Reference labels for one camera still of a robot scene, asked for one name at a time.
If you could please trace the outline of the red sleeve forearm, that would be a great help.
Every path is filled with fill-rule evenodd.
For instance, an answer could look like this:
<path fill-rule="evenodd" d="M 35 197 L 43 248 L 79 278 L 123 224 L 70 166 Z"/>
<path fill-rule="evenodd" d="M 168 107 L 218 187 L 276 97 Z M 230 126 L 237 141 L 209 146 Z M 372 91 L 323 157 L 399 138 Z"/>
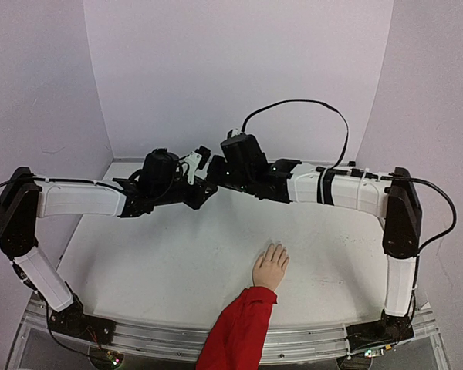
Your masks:
<path fill-rule="evenodd" d="M 277 295 L 267 288 L 246 288 L 218 316 L 196 369 L 257 369 Z"/>

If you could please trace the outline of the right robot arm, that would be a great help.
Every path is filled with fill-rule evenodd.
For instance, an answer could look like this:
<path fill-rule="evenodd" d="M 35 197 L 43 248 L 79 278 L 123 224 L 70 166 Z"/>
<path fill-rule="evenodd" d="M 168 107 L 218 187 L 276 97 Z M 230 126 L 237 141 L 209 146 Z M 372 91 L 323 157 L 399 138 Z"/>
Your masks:
<path fill-rule="evenodd" d="M 301 160 L 269 162 L 251 134 L 230 136 L 214 155 L 206 178 L 259 200 L 313 203 L 357 210 L 384 221 L 387 256 L 386 315 L 404 317 L 411 306 L 421 235 L 422 209 L 409 172 L 392 174 L 335 169 Z"/>

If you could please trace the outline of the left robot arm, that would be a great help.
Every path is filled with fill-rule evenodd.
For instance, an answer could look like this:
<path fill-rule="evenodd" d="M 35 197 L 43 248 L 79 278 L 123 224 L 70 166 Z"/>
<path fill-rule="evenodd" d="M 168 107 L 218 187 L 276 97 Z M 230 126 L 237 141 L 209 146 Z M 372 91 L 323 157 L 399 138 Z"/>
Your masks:
<path fill-rule="evenodd" d="M 179 203 L 198 210 L 217 190 L 199 175 L 209 158 L 203 146 L 186 156 L 156 149 L 128 177 L 105 181 L 39 176 L 21 166 L 0 184 L 0 249 L 19 280 L 59 313 L 60 326 L 82 336 L 88 318 L 43 250 L 39 225 L 68 216 L 137 218 Z"/>

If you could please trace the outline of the mannequin hand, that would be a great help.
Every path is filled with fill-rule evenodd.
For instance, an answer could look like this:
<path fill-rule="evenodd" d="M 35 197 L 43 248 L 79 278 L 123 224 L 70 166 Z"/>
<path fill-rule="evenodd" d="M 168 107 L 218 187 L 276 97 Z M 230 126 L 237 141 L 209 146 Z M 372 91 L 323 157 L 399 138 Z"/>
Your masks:
<path fill-rule="evenodd" d="M 253 286 L 275 291 L 285 277 L 289 262 L 290 258 L 286 248 L 281 243 L 271 243 L 254 264 Z"/>

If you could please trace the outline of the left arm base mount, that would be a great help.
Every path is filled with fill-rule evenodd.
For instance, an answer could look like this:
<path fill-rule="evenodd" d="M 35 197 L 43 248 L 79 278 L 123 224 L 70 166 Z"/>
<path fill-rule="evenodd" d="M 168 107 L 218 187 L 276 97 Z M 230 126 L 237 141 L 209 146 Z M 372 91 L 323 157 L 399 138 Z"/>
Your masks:
<path fill-rule="evenodd" d="M 113 320 L 86 314 L 76 294 L 73 294 L 73 303 L 67 308 L 61 311 L 52 310 L 48 325 L 55 333 L 96 342 L 99 345 L 111 343 L 116 327 Z"/>

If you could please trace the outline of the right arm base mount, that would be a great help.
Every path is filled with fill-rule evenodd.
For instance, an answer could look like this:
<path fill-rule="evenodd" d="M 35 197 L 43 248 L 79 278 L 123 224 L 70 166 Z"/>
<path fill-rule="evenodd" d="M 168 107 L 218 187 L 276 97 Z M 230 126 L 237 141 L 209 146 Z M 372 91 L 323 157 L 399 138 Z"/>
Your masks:
<path fill-rule="evenodd" d="M 376 321 L 349 325 L 346 328 L 346 340 L 351 353 L 361 353 L 368 349 L 395 345 L 414 337 L 411 318 L 392 316 L 382 311 Z"/>

